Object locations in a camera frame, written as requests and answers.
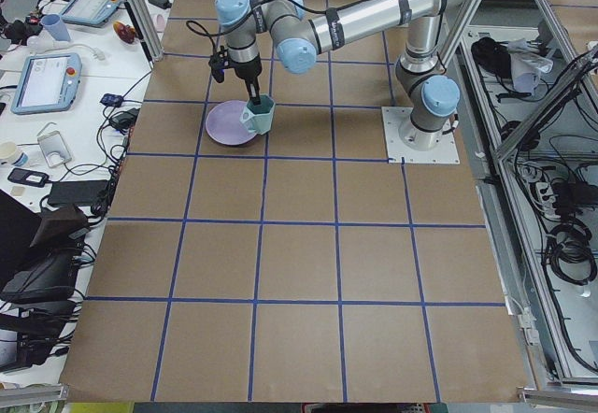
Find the purple plate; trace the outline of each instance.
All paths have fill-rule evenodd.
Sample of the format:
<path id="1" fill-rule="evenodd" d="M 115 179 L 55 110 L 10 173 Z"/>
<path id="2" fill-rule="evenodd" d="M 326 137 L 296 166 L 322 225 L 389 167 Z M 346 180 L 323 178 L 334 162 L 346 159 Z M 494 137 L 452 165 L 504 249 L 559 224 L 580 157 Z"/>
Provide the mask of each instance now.
<path id="1" fill-rule="evenodd" d="M 241 145 L 249 142 L 257 133 L 250 133 L 241 123 L 246 102 L 229 100 L 220 103 L 207 113 L 206 131 L 222 145 Z"/>

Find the white robotic arm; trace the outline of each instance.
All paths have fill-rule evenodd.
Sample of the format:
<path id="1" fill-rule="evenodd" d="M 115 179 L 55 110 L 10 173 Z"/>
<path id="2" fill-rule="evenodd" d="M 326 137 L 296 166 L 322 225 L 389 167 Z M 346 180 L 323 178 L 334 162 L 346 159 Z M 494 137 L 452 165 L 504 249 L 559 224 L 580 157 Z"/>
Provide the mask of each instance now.
<path id="1" fill-rule="evenodd" d="M 220 60 L 213 57 L 212 73 L 218 80 L 219 72 L 232 67 L 245 80 L 250 100 L 259 105 L 262 66 L 257 34 L 269 32 L 284 67 L 304 74 L 321 53 L 409 23 L 406 50 L 397 61 L 396 75 L 414 105 L 409 128 L 415 131 L 409 133 L 408 145 L 426 150 L 434 145 L 435 136 L 442 134 L 446 117 L 459 101 L 457 85 L 437 75 L 441 72 L 436 70 L 436 40 L 442 13 L 463 1 L 359 0 L 304 20 L 303 0 L 216 0 L 227 51 L 221 50 Z"/>

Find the white mounting plate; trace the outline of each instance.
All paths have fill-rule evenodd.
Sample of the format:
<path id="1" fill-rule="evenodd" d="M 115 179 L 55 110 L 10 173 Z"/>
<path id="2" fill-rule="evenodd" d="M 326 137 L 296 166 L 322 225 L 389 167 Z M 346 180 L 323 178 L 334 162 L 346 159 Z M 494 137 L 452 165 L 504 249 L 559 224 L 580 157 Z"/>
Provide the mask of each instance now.
<path id="1" fill-rule="evenodd" d="M 407 146 L 399 136 L 399 127 L 409 118 L 411 107 L 382 107 L 384 136 L 389 163 L 400 164 L 458 164 L 459 153 L 452 133 L 442 135 L 431 150 L 418 151 Z"/>

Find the white cup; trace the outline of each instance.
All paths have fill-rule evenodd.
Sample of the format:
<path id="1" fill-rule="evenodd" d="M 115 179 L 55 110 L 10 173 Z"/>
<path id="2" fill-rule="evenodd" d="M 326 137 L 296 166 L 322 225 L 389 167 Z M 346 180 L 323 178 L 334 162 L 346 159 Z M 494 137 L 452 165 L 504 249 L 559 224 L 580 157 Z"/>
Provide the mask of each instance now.
<path id="1" fill-rule="evenodd" d="M 23 167 L 29 158 L 21 148 L 14 142 L 0 144 L 0 164 L 10 164 L 15 167 Z"/>

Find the cup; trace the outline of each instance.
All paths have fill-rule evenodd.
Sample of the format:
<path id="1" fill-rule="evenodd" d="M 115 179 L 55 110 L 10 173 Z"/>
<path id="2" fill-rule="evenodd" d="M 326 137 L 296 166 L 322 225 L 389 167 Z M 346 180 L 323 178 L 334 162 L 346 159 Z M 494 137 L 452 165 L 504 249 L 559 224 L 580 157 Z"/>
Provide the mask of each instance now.
<path id="1" fill-rule="evenodd" d="M 14 142 L 0 144 L 0 165 L 10 164 L 15 167 L 23 167 L 29 158 L 21 148 Z"/>
<path id="2" fill-rule="evenodd" d="M 68 34 L 66 24 L 60 14 L 47 14 L 41 18 L 40 22 L 48 33 L 57 41 L 70 41 L 71 35 Z"/>
<path id="3" fill-rule="evenodd" d="M 272 128 L 276 103 L 267 95 L 260 95 L 260 102 L 259 105 L 254 105 L 250 100 L 247 102 L 241 114 L 241 123 L 250 133 L 265 135 Z"/>

